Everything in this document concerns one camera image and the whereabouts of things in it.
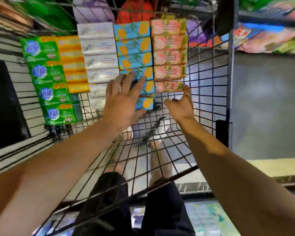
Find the purple package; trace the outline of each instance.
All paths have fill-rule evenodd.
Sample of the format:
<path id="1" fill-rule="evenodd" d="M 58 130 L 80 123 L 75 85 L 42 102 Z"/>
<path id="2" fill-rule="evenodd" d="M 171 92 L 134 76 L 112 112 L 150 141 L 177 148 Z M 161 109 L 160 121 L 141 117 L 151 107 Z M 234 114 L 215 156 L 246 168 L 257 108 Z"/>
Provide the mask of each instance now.
<path id="1" fill-rule="evenodd" d="M 106 0 L 73 0 L 74 17 L 77 23 L 115 23 L 115 16 L 110 10 Z"/>
<path id="2" fill-rule="evenodd" d="M 196 20 L 186 20 L 186 27 L 189 42 L 197 42 L 200 44 L 206 41 L 201 26 Z"/>

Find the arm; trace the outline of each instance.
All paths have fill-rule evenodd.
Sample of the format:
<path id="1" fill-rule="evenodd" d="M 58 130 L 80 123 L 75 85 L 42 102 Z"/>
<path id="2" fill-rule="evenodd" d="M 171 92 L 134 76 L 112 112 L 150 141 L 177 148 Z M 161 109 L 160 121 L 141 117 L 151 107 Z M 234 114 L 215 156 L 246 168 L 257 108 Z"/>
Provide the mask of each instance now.
<path id="1" fill-rule="evenodd" d="M 143 109 L 135 111 L 145 79 L 128 95 L 134 74 L 125 78 L 119 92 L 123 77 L 120 75 L 108 84 L 101 120 L 0 174 L 0 236 L 31 235 L 100 152 L 145 113 Z"/>
<path id="2" fill-rule="evenodd" d="M 295 235 L 295 196 L 231 152 L 194 118 L 190 90 L 165 105 L 215 197 L 242 236 Z"/>

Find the person's left arm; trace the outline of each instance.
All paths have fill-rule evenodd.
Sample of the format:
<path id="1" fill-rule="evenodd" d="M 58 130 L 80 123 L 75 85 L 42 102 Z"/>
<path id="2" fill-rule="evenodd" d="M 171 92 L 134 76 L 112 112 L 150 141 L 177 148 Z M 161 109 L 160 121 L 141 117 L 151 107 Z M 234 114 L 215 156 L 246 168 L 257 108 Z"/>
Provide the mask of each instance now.
<path id="1" fill-rule="evenodd" d="M 134 74 L 111 81 L 103 118 L 63 142 L 0 174 L 0 236 L 31 235 L 118 135 L 145 113 L 135 110 L 142 78 L 129 94 Z"/>

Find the person's right arm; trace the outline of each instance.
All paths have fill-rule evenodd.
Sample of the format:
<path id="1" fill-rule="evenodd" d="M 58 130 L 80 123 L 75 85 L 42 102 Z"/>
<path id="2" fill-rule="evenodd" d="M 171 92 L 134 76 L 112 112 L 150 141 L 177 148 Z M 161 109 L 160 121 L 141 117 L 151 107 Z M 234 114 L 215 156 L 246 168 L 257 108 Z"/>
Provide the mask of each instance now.
<path id="1" fill-rule="evenodd" d="M 214 196 L 242 236 L 295 236 L 295 195 L 233 153 L 194 118 L 190 89 L 166 100 Z"/>

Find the forearm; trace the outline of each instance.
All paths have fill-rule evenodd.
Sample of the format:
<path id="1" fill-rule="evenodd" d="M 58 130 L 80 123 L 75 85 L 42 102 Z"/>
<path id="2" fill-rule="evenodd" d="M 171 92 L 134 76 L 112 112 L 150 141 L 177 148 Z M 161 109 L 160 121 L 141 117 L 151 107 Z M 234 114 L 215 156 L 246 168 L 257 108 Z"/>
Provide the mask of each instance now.
<path id="1" fill-rule="evenodd" d="M 30 235 L 118 134 L 100 120 L 24 162 L 16 191 L 0 214 L 0 235 Z"/>
<path id="2" fill-rule="evenodd" d="M 180 126 L 214 195 L 244 235 L 295 235 L 295 196 L 232 153 L 194 119 Z"/>

